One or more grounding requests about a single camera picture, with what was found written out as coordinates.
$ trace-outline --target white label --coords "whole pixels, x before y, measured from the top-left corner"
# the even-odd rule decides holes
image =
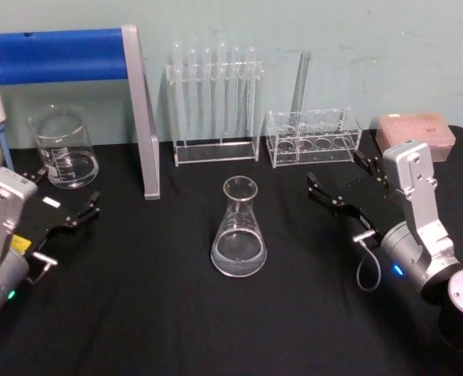
[[[50,197],[43,197],[42,201],[46,203],[47,205],[53,206],[54,208],[58,208],[60,206],[59,201],[55,201]]]
[[[367,222],[367,220],[362,215],[360,216],[360,222],[362,222],[367,227],[368,230],[371,229],[371,224]]]

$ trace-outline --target glass beaker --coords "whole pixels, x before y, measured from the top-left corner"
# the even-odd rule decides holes
[[[234,176],[224,182],[223,190],[228,207],[210,258],[221,273],[248,277],[262,268],[267,253],[252,205],[257,184],[247,176]]]
[[[50,104],[35,111],[27,123],[54,186],[71,190],[94,180],[99,165],[81,107]]]

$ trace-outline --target cable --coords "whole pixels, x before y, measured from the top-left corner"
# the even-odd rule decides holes
[[[381,265],[379,265],[378,258],[375,257],[374,253],[372,253],[372,251],[368,248],[368,246],[365,244],[363,240],[360,240],[358,243],[365,251],[367,251],[367,254],[362,258],[362,260],[360,261],[360,264],[358,265],[358,268],[356,269],[356,284],[358,284],[358,287],[360,288],[360,290],[365,291],[365,292],[372,292],[376,288],[378,288],[379,284],[381,283]],[[360,282],[360,271],[362,270],[362,265],[364,264],[367,256],[372,257],[375,263],[375,268],[378,271],[378,279],[376,280],[375,285],[369,288],[364,287]]]
[[[52,266],[51,264],[46,264],[42,272],[39,274],[38,277],[36,277],[35,280],[33,280],[30,277],[26,277],[25,280],[29,282],[30,284],[37,284],[40,281],[40,279],[43,278],[44,275],[46,275],[46,273],[49,271],[51,266]]]

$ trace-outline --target blue bar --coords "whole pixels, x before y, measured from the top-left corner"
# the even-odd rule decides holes
[[[120,79],[121,29],[0,34],[0,85]]]

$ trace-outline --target small white rectangle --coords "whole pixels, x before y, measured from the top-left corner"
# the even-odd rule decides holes
[[[43,197],[42,201],[50,206],[53,206],[54,208],[58,208],[60,206],[59,201],[55,201],[52,198],[47,197],[47,196]]]

